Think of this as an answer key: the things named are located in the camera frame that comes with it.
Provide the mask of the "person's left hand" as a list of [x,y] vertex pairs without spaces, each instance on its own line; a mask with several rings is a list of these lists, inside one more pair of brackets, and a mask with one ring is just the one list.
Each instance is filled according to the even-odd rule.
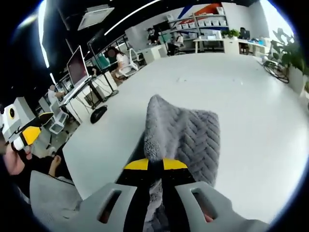
[[18,175],[25,168],[25,163],[21,160],[19,154],[13,151],[11,145],[6,146],[3,159],[9,175]]

